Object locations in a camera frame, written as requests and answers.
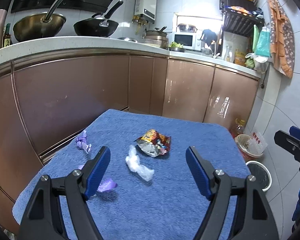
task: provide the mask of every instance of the brown floral fabric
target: brown floral fabric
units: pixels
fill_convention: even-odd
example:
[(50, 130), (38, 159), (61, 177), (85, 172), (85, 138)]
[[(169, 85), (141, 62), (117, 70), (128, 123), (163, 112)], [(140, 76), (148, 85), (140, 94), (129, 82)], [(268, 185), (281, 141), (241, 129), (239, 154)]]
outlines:
[(278, 0), (268, 0), (268, 2), (271, 12), (270, 52), (274, 68), (292, 78), (295, 49), (291, 23)]

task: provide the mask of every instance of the table covered with blue cloth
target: table covered with blue cloth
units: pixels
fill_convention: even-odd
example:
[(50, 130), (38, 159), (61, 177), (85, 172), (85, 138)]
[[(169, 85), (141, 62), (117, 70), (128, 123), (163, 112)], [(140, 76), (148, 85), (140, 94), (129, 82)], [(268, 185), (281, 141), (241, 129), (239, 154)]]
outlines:
[[(129, 146), (136, 145), (135, 140), (152, 128), (171, 136), (171, 149), (156, 158), (138, 153), (140, 163), (155, 170), (152, 180), (146, 182), (129, 170), (125, 157)], [(97, 192), (87, 204), (105, 240), (193, 239), (209, 201), (200, 195), (187, 166), (185, 154), (189, 146), (195, 146), (204, 159), (230, 176), (245, 178), (250, 174), (230, 133), (217, 124), (108, 110), (86, 131), (88, 143), (92, 144), (88, 154), (73, 140), (56, 153), (20, 194), (13, 207), (19, 224), (41, 175), (67, 176), (93, 159), (102, 146), (111, 151), (103, 180), (111, 178), (118, 187), (108, 193)], [(236, 197), (231, 197), (219, 239), (228, 238), (235, 201)], [(77, 239), (66, 198), (61, 196), (60, 202), (68, 238)]]

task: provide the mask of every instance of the green vegetable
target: green vegetable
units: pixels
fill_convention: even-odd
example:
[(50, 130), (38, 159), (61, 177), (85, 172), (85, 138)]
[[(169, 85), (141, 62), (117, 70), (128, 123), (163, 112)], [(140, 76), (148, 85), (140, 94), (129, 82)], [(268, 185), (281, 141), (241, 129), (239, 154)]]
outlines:
[(173, 41), (173, 42), (170, 44), (170, 47), (171, 47), (171, 48), (183, 48), (183, 45), (180, 44), (180, 43), (176, 43), (175, 41)]

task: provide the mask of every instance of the wok handle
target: wok handle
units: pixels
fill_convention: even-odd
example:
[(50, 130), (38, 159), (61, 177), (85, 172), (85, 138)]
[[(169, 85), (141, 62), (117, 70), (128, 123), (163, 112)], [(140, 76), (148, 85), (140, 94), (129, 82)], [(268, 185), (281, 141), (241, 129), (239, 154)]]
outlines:
[(45, 17), (42, 19), (43, 22), (48, 22), (50, 21), (51, 15), (53, 14), (53, 12), (55, 11), (55, 9), (59, 6), (59, 4), (62, 2), (63, 0), (55, 0), (54, 3), (51, 5), (49, 11), (47, 12), (47, 14), (45, 15)]
[(119, 2), (117, 2), (105, 15), (105, 19), (109, 19), (113, 13), (121, 6), (123, 5), (123, 1), (120, 0)]

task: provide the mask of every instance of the black wok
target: black wok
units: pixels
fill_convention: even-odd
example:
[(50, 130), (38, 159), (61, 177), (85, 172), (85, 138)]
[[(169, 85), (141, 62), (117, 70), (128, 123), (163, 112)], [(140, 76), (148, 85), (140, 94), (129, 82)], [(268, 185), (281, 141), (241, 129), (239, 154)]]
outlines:
[(95, 36), (95, 37), (109, 37), (115, 32), (118, 27), (118, 23), (109, 18), (112, 14), (123, 4), (120, 0), (117, 2), (104, 16), (104, 18), (95, 19), (97, 15), (94, 14), (90, 19), (82, 20), (73, 25), (75, 33), (78, 36)]

